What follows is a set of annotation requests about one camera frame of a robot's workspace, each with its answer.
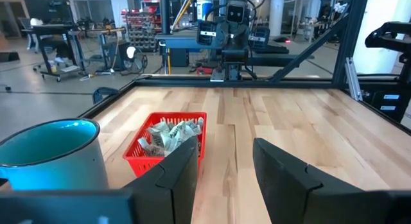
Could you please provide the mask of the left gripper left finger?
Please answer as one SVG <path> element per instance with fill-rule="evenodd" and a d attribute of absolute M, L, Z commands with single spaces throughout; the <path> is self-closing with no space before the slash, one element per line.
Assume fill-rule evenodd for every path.
<path fill-rule="evenodd" d="M 198 139 L 190 137 L 125 187 L 132 191 L 128 224 L 190 224 L 198 177 Z"/>

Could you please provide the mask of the white stevia packet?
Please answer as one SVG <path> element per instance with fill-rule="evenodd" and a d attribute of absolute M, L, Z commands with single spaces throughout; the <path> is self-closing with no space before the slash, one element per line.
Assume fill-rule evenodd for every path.
<path fill-rule="evenodd" d="M 180 145 L 181 140 L 178 137 L 169 136 L 151 136 L 151 145 L 157 150 L 160 155 L 167 157 L 171 152 L 175 151 Z"/>
<path fill-rule="evenodd" d="M 191 120 L 189 122 L 189 126 L 195 135 L 200 135 L 204 127 L 204 118 L 199 117 L 197 120 Z"/>
<path fill-rule="evenodd" d="M 154 124 L 146 129 L 152 137 L 170 136 L 170 128 L 165 121 Z"/>
<path fill-rule="evenodd" d="M 145 137 L 142 137 L 142 138 L 138 139 L 137 141 L 138 141 L 140 147 L 143 149 L 143 151 L 147 155 L 150 155 L 152 153 L 153 146 L 148 143 L 148 141 L 146 140 Z"/>
<path fill-rule="evenodd" d="M 190 137 L 194 136 L 194 131 L 187 121 L 181 121 L 170 131 L 171 145 L 180 145 Z"/>

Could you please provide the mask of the black rolling desk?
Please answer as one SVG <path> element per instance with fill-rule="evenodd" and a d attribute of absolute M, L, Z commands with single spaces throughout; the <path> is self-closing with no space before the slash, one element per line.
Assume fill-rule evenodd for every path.
<path fill-rule="evenodd" d="M 44 62 L 33 70 L 41 77 L 52 76 L 60 82 L 71 73 L 86 76 L 81 45 L 68 24 L 45 24 L 42 20 L 23 19 L 24 31 L 30 38 L 29 47 L 40 53 Z"/>

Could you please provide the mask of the white plastic container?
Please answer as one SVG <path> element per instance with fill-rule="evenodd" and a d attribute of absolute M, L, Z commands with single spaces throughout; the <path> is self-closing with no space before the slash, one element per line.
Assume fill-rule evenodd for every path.
<path fill-rule="evenodd" d="M 213 7 L 213 0 L 197 0 L 197 19 L 205 20 L 209 10 Z"/>

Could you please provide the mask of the black control box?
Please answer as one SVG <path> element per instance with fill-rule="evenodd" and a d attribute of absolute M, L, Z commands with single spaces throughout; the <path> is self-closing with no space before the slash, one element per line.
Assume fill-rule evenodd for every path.
<path fill-rule="evenodd" d="M 411 100 L 411 85 L 402 83 L 361 83 L 364 102 L 401 122 Z"/>

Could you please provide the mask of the black aluminium rig frame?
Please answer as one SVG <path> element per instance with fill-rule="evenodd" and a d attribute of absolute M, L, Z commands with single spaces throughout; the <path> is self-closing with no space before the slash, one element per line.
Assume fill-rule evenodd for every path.
<path fill-rule="evenodd" d="M 360 16 L 365 12 L 365 0 L 351 0 L 343 14 L 337 22 L 320 36 L 315 42 L 308 46 L 301 54 L 292 55 L 275 55 L 267 54 L 254 56 L 247 60 L 248 65 L 258 65 L 263 67 L 273 66 L 279 62 L 282 66 L 280 70 L 272 76 L 253 79 L 251 76 L 242 80 L 211 82 L 210 76 L 183 76 L 183 75 L 155 75 L 142 74 L 134 78 L 130 83 L 120 89 L 100 87 L 93 92 L 92 99 L 94 105 L 80 114 L 81 118 L 92 119 L 102 113 L 111 104 L 119 100 L 125 93 L 137 86 L 143 87 L 230 87 L 230 88 L 284 88 L 284 89 L 339 89 L 349 92 L 347 78 L 345 73 L 345 59 L 351 57 L 354 52 L 352 40 L 359 30 Z M 327 39 L 332 35 L 343 31 L 345 33 L 343 43 L 337 56 L 337 63 L 331 79 L 321 78 L 288 78 L 288 74 L 307 60 L 311 54 L 318 50 Z M 398 80 L 396 74 L 358 74 L 359 84 L 361 83 L 402 83 Z M 401 125 L 399 122 L 391 119 L 374 107 L 370 106 L 364 100 L 359 101 L 361 104 L 371 109 L 373 112 L 392 123 L 394 126 L 411 135 L 411 129 Z"/>

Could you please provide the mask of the red plastic basket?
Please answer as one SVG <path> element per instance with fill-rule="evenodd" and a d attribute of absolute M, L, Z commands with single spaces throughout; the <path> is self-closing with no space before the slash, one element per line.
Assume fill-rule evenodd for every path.
<path fill-rule="evenodd" d="M 138 139 L 145 137 L 149 144 L 151 144 L 151 135 L 146 130 L 150 126 L 160 123 L 161 121 L 167 122 L 170 131 L 171 129 L 180 123 L 181 121 L 187 121 L 188 124 L 191 120 L 197 120 L 199 117 L 204 118 L 204 127 L 200 135 L 194 135 L 192 137 L 198 138 L 198 163 L 201 163 L 204 158 L 204 151 L 206 146 L 206 119 L 207 114 L 205 112 L 154 112 L 151 113 L 145 120 L 143 125 L 137 131 L 132 142 L 128 146 L 126 152 L 123 154 L 123 158 L 128 161 L 131 168 L 137 177 L 145 174 L 150 168 L 154 167 L 165 157 L 160 155 L 153 146 L 152 153 L 147 155 L 138 143 Z"/>

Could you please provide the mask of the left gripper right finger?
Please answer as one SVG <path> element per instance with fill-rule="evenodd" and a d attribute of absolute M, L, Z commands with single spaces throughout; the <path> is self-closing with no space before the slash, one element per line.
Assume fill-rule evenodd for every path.
<path fill-rule="evenodd" d="M 331 194 L 361 191 L 263 138 L 254 139 L 252 155 L 258 185 L 272 224 L 302 224 L 309 195 L 315 190 Z"/>

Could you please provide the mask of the silver aluminium bracket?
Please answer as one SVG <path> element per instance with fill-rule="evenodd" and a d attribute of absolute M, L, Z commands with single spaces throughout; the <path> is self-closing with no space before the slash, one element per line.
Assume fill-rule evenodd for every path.
<path fill-rule="evenodd" d="M 347 57 L 345 59 L 345 73 L 351 97 L 356 101 L 362 101 L 362 91 L 352 57 Z"/>

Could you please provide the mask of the dark blue steel post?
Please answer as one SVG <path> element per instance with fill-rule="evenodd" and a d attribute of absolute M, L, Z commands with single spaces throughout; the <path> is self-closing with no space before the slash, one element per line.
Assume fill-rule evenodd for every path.
<path fill-rule="evenodd" d="M 162 34 L 169 35 L 170 31 L 170 0 L 160 0 Z"/>

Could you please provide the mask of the black equipment mount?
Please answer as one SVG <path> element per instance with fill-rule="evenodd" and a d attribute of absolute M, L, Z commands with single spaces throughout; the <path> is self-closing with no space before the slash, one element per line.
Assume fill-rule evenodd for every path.
<path fill-rule="evenodd" d="M 404 64 L 398 80 L 411 85 L 411 41 L 399 40 L 397 35 L 411 37 L 411 22 L 386 22 L 365 39 L 367 48 L 383 48 L 400 52 L 399 62 Z"/>

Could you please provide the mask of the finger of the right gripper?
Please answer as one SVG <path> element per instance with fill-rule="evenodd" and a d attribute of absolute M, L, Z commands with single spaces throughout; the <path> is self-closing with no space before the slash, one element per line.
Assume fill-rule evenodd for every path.
<path fill-rule="evenodd" d="M 248 34 L 247 33 L 241 33 L 241 34 L 237 35 L 236 45 L 237 45 L 237 48 L 240 49 L 240 50 L 245 49 L 248 45 Z"/>
<path fill-rule="evenodd" d="M 236 49 L 236 39 L 235 35 L 232 33 L 228 33 L 224 35 L 223 40 L 223 49 L 224 50 L 232 50 Z"/>

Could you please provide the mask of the white building pillar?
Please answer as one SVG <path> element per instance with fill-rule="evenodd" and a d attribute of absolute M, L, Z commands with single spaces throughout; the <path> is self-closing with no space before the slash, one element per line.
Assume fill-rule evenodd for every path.
<path fill-rule="evenodd" d="M 280 36 L 281 34 L 283 7 L 284 0 L 270 0 L 269 29 L 271 37 Z"/>

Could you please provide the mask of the parts shelf with red bins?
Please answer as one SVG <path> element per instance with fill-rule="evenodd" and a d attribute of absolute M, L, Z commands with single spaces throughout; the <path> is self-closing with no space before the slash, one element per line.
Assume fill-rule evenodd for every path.
<path fill-rule="evenodd" d="M 129 42 L 143 52 L 156 52 L 156 36 L 161 33 L 161 15 L 158 6 L 146 6 L 142 10 L 121 11 L 126 24 Z"/>

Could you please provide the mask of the black floor fan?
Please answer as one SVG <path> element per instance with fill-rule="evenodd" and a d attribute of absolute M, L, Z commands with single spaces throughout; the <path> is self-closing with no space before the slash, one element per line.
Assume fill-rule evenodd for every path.
<path fill-rule="evenodd" d="M 120 75 L 142 74 L 148 65 L 148 57 L 133 45 L 124 47 L 121 52 L 121 70 Z"/>

